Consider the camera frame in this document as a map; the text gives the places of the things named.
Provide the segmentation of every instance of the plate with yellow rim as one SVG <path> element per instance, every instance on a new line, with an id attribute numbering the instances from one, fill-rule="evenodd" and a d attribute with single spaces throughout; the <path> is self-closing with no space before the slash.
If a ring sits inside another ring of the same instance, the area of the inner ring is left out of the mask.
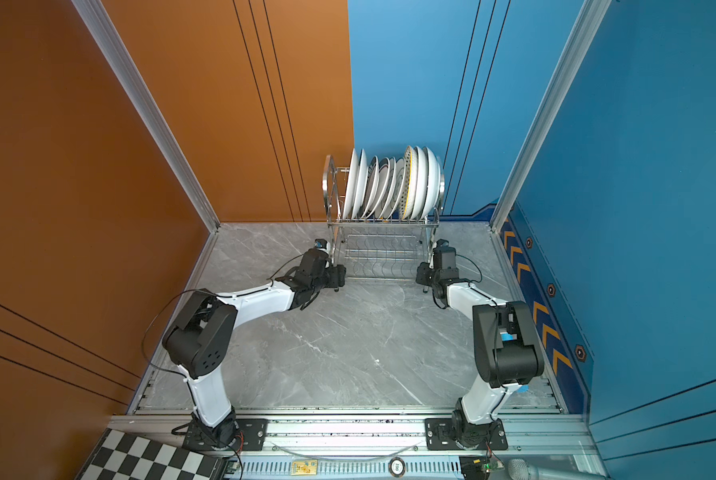
<path id="1" fill-rule="evenodd" d="M 401 199 L 398 217 L 407 220 L 411 217 L 411 213 L 414 210 L 414 200 L 416 200 L 416 171 L 419 167 L 418 163 L 420 160 L 416 156 L 416 150 L 411 145 L 406 147 L 403 159 L 406 160 L 406 169 L 409 171 L 409 175 L 406 177 L 406 195 Z"/>

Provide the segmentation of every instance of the dish rack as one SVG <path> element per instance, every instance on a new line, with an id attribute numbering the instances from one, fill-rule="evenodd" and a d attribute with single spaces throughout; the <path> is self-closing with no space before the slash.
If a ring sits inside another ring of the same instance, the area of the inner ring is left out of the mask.
<path id="1" fill-rule="evenodd" d="M 350 168 L 337 167 L 334 158 L 326 156 L 324 206 L 334 261 L 344 264 L 350 279 L 414 280 L 418 265 L 431 260 L 446 188 L 443 174 L 432 214 L 419 220 L 402 220 L 394 213 L 391 219 L 378 220 L 342 218 L 349 173 Z"/>

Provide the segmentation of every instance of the microphone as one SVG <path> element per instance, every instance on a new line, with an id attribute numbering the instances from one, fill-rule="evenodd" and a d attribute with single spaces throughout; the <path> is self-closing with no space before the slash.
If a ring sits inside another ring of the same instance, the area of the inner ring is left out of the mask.
<path id="1" fill-rule="evenodd" d="M 507 462 L 507 474 L 512 480 L 605 480 L 607 477 L 582 472 L 564 472 L 554 468 L 539 468 L 526 460 L 514 458 Z"/>

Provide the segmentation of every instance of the checkerboard pattern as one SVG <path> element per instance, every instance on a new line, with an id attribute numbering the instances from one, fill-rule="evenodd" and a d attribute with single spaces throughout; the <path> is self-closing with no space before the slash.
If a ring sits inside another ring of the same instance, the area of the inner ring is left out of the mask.
<path id="1" fill-rule="evenodd" d="M 76 480 L 216 480 L 226 461 L 108 429 Z"/>

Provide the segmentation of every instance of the yellow chevron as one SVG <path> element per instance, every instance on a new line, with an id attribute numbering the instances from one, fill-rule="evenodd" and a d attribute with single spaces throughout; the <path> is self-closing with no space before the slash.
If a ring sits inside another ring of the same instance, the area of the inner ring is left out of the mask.
<path id="1" fill-rule="evenodd" d="M 532 269 L 528 268 L 528 265 L 518 262 L 518 274 L 517 274 L 518 283 L 521 283 L 521 270 L 526 270 L 527 272 L 532 271 Z"/>
<path id="2" fill-rule="evenodd" d="M 552 351 L 552 370 L 555 375 L 558 374 L 558 360 L 561 360 L 566 365 L 568 365 L 568 368 L 573 369 L 572 363 L 567 359 L 562 353 L 560 353 L 557 350 Z"/>
<path id="3" fill-rule="evenodd" d="M 548 315 L 550 315 L 550 312 L 548 312 L 548 309 L 546 306 L 544 306 L 541 303 L 534 302 L 534 324 L 535 325 L 537 323 L 537 310 L 541 310 L 542 312 L 545 312 Z"/>
<path id="4" fill-rule="evenodd" d="M 547 324 L 545 323 L 545 325 L 542 325 L 542 344 L 545 347 L 547 347 L 547 345 L 548 345 L 548 333 L 550 335 L 553 335 L 558 340 L 561 339 L 561 337 L 558 335 L 558 332 L 556 332 L 554 329 L 547 326 Z"/>
<path id="5" fill-rule="evenodd" d="M 511 246 L 510 247 L 510 265 L 516 264 L 516 262 L 515 262 L 516 252 L 518 252 L 519 254 L 523 254 L 523 250 L 521 250 L 520 248 L 518 248 L 516 246 Z"/>
<path id="6" fill-rule="evenodd" d="M 507 237 L 508 236 L 516 236 L 513 232 L 505 232 L 505 250 L 507 249 Z"/>

